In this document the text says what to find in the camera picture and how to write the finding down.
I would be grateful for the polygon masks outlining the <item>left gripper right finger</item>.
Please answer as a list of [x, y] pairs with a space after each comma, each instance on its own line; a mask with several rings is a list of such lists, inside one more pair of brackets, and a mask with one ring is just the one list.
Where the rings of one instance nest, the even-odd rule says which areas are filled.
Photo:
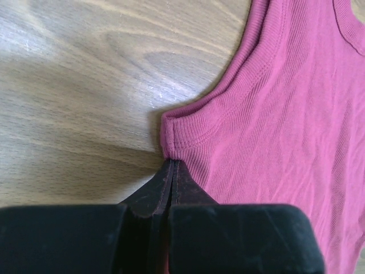
[[217, 204], [174, 163], [170, 273], [324, 273], [307, 216], [289, 204]]

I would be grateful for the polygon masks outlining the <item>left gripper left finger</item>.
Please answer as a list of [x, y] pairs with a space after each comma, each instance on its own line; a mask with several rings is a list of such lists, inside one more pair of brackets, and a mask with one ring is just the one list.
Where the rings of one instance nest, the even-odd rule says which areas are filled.
[[163, 273], [174, 162], [117, 204], [1, 209], [2, 273]]

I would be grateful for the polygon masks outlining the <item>red tank top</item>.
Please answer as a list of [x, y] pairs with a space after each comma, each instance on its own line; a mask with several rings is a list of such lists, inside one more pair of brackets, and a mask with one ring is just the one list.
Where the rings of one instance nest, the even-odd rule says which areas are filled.
[[364, 247], [364, 24], [350, 1], [253, 1], [208, 95], [165, 112], [166, 158], [219, 203], [286, 203], [310, 219], [327, 273]]

